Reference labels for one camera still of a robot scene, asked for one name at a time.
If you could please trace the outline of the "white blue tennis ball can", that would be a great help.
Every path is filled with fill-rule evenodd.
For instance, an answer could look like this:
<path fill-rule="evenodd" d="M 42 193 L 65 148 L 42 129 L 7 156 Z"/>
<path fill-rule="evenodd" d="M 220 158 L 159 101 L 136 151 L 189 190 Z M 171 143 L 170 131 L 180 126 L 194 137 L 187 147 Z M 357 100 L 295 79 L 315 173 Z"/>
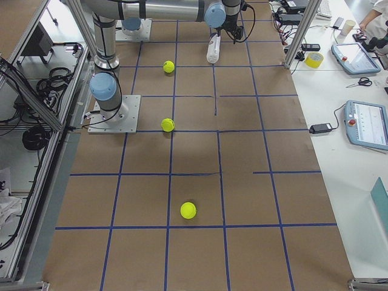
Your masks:
<path fill-rule="evenodd" d="M 218 33 L 212 33 L 209 38 L 207 49 L 207 61 L 210 64 L 215 64 L 219 60 L 221 37 Z"/>

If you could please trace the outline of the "tennis ball near base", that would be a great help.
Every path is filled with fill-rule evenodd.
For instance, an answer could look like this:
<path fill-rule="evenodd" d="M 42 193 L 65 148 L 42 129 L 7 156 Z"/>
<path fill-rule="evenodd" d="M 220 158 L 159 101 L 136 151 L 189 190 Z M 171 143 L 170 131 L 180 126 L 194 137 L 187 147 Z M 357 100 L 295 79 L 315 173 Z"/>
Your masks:
<path fill-rule="evenodd" d="M 168 74 L 175 71 L 175 64 L 170 60 L 165 61 L 162 67 L 163 71 Z"/>

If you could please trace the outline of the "tennis ball middle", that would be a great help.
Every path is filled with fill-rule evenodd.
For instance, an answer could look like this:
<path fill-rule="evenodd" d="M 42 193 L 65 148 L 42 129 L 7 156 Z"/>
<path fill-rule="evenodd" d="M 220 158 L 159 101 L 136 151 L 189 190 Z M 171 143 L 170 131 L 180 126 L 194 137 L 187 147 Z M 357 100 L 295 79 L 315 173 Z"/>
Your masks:
<path fill-rule="evenodd" d="M 161 121 L 161 128 L 164 132 L 172 132 L 175 129 L 175 122 L 171 118 L 164 118 Z"/>

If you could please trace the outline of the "tennis ball front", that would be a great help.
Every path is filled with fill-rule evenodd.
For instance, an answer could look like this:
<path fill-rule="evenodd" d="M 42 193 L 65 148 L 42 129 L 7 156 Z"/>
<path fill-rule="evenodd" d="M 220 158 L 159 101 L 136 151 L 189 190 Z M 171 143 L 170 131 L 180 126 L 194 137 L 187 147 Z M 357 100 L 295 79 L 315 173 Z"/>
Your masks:
<path fill-rule="evenodd" d="M 196 216 L 196 205 L 192 202 L 184 202 L 180 207 L 180 214 L 184 219 L 192 219 Z"/>

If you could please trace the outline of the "black phone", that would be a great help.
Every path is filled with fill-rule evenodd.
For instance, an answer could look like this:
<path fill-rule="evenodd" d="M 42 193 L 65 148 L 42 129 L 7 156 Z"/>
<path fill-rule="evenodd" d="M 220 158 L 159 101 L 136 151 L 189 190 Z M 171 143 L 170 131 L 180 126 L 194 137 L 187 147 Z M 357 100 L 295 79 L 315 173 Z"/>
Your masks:
<path fill-rule="evenodd" d="M 305 52 L 318 52 L 321 47 L 319 44 L 301 44 L 301 49 Z"/>

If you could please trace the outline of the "yellow tape roll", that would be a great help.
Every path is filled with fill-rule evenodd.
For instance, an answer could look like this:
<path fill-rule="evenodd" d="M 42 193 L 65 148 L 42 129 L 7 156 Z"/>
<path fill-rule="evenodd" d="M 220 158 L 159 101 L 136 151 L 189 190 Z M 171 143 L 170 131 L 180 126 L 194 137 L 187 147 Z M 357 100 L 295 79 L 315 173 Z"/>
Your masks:
<path fill-rule="evenodd" d="M 307 55 L 305 63 L 307 66 L 317 69 L 324 60 L 324 56 L 318 52 L 310 52 Z"/>

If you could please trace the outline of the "paper cup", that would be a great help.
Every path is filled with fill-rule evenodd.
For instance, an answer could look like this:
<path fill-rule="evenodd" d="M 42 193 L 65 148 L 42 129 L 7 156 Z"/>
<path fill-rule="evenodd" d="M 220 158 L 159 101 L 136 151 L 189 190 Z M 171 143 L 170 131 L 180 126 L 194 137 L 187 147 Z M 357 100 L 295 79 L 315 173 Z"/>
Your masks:
<path fill-rule="evenodd" d="M 344 25 L 343 25 L 343 28 L 340 32 L 340 35 L 347 36 L 352 31 L 352 29 L 354 28 L 355 25 L 356 25 L 355 21 L 353 21 L 351 19 L 346 20 Z"/>

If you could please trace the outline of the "far teach pendant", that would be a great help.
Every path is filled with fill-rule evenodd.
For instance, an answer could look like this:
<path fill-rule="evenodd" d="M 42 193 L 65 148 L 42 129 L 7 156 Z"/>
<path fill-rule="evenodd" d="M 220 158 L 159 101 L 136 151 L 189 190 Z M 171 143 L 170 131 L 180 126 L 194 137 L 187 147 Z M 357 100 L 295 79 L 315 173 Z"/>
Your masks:
<path fill-rule="evenodd" d="M 331 52 L 338 64 L 350 75 L 378 73 L 381 71 L 378 64 L 358 42 L 333 44 Z"/>

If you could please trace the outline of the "teach pendant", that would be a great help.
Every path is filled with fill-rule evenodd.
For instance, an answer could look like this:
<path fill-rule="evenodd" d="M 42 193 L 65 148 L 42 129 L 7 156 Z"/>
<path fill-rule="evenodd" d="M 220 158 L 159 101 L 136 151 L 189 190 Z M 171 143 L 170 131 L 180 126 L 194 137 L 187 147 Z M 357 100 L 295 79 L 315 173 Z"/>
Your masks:
<path fill-rule="evenodd" d="M 378 64 L 358 42 L 333 44 L 331 52 L 338 64 L 350 75 L 378 73 L 381 71 Z"/>
<path fill-rule="evenodd" d="M 344 117 L 346 135 L 352 144 L 387 151 L 385 106 L 348 100 Z"/>

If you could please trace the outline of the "black power adapter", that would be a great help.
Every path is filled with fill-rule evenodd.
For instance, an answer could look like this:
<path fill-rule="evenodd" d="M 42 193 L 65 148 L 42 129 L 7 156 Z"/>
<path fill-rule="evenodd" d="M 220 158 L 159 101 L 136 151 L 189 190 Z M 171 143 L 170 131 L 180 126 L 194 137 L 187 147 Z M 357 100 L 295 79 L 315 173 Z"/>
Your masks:
<path fill-rule="evenodd" d="M 320 133 L 329 133 L 333 130 L 333 127 L 330 123 L 322 123 L 322 124 L 313 124 L 309 128 L 310 134 L 320 134 Z"/>

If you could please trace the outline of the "black scissors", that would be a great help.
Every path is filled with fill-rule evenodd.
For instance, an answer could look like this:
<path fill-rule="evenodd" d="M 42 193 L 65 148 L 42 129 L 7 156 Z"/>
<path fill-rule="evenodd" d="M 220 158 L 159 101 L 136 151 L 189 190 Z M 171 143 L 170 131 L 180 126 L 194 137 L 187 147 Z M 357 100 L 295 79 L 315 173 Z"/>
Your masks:
<path fill-rule="evenodd" d="M 346 86 L 346 88 L 352 88 L 357 86 L 370 87 L 373 82 L 368 77 L 361 77 L 356 83 Z"/>

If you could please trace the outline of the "near teach pendant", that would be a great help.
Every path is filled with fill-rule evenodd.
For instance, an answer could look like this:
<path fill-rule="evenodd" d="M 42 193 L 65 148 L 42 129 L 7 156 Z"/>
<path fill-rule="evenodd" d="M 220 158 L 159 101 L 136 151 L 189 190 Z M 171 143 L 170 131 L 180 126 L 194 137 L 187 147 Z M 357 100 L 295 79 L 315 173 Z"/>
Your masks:
<path fill-rule="evenodd" d="M 348 100 L 344 117 L 346 135 L 352 144 L 387 151 L 385 106 Z"/>

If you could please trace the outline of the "white crumpled cloth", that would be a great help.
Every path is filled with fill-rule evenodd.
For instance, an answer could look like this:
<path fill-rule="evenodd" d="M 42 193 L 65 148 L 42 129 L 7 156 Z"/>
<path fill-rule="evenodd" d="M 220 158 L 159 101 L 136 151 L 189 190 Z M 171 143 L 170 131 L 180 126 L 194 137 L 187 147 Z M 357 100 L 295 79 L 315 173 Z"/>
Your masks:
<path fill-rule="evenodd" d="M 1 169 L 1 227 L 22 212 L 22 199 L 12 196 L 10 168 Z"/>

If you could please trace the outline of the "aluminium frame post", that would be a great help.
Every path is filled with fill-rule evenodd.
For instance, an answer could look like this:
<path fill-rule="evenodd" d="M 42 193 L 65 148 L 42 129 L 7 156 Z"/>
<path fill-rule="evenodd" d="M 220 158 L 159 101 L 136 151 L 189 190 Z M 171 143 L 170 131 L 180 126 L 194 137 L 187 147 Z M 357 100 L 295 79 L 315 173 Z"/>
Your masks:
<path fill-rule="evenodd" d="M 298 26 L 298 29 L 295 33 L 295 36 L 293 38 L 293 41 L 289 47 L 289 50 L 286 54 L 286 58 L 284 61 L 284 67 L 286 69 L 289 69 L 291 67 L 291 64 L 293 60 L 295 59 L 295 56 L 299 50 L 299 47 L 310 27 L 311 22 L 313 21 L 316 12 L 318 10 L 318 7 L 320 6 L 321 0 L 311 0 L 309 1 L 303 18 Z"/>

